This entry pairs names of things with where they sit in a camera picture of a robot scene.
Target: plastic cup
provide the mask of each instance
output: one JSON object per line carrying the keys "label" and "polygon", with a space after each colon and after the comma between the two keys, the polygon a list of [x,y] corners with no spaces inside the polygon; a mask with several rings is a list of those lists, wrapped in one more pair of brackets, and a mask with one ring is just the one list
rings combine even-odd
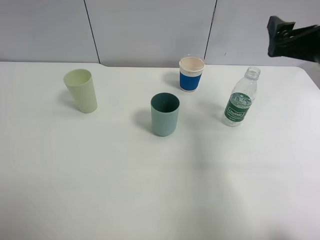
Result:
{"label": "plastic cup", "polygon": [[63,81],[81,112],[89,114],[97,109],[94,82],[88,70],[72,70],[64,76]]}
{"label": "plastic cup", "polygon": [[180,88],[185,92],[193,92],[199,85],[205,60],[198,55],[188,54],[180,59],[179,66]]}
{"label": "plastic cup", "polygon": [[151,122],[155,134],[165,137],[176,130],[179,106],[179,99],[171,93],[158,93],[151,99]]}

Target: dark green cup rim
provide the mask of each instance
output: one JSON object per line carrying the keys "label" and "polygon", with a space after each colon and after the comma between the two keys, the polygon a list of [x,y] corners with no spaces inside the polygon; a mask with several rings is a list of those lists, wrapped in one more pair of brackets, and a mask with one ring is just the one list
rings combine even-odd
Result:
{"label": "dark green cup rim", "polygon": [[[173,102],[172,104],[174,105],[173,107],[173,110],[170,110],[170,111],[161,111],[159,110],[159,107],[155,106],[155,100],[157,98],[160,98],[160,97],[169,97],[171,98],[170,100],[171,101],[175,101]],[[154,95],[152,98],[151,98],[151,101],[150,101],[150,104],[151,104],[151,107],[156,110],[157,112],[159,113],[162,113],[162,114],[171,114],[171,113],[174,113],[175,111],[177,111],[179,109],[179,106],[180,106],[180,101],[179,101],[179,98],[175,95],[173,95],[172,93],[169,93],[169,92],[161,92],[161,93],[158,93],[156,95]]]}

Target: paper cup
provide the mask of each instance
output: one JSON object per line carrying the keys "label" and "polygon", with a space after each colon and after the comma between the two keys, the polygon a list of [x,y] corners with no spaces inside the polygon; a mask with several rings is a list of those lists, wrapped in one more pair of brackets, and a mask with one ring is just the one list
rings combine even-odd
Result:
{"label": "paper cup", "polygon": [[200,56],[188,54],[181,58],[179,66],[181,89],[185,92],[193,92],[199,85],[205,60]]}
{"label": "paper cup", "polygon": [[176,130],[179,99],[167,92],[158,93],[151,99],[151,123],[155,134],[168,136]]}
{"label": "paper cup", "polygon": [[97,109],[97,99],[91,73],[85,69],[68,72],[63,78],[76,105],[85,114]]}

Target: teal cup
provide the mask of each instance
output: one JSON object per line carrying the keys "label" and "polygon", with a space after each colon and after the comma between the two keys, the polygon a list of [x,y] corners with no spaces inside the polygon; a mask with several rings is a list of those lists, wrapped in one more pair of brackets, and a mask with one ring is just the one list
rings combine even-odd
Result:
{"label": "teal cup", "polygon": [[179,106],[179,99],[171,93],[158,93],[151,99],[151,122],[155,134],[165,137],[176,130]]}

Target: green bottle label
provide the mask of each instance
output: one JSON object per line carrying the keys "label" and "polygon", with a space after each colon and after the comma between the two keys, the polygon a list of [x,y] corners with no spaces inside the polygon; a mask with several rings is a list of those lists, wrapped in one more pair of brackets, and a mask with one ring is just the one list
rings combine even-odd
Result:
{"label": "green bottle label", "polygon": [[224,115],[233,122],[241,122],[245,118],[251,104],[250,97],[243,93],[235,92],[230,96],[224,110]]}

